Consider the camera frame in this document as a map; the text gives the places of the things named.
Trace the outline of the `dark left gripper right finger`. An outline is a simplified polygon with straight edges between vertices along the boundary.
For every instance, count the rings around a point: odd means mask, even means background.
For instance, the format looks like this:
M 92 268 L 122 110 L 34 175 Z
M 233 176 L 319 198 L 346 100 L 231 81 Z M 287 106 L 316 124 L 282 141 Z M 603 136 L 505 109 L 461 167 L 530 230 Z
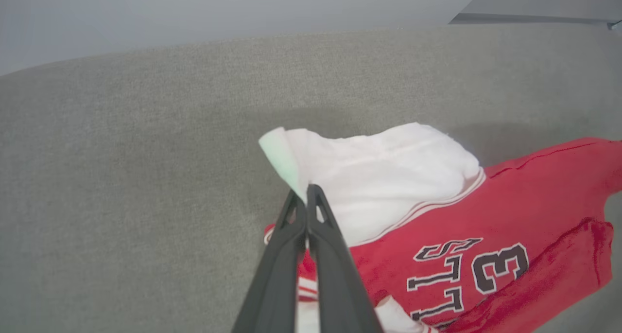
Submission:
M 307 201 L 310 253 L 317 267 L 320 331 L 381 333 L 375 309 L 319 185 L 309 185 Z

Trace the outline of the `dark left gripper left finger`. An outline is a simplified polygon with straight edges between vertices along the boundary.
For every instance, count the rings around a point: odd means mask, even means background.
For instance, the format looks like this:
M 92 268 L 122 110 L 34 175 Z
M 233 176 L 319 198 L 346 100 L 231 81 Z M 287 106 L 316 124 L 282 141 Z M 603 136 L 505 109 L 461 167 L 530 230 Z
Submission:
M 232 328 L 234 333 L 294 333 L 298 262 L 305 253 L 306 207 L 289 191 Z

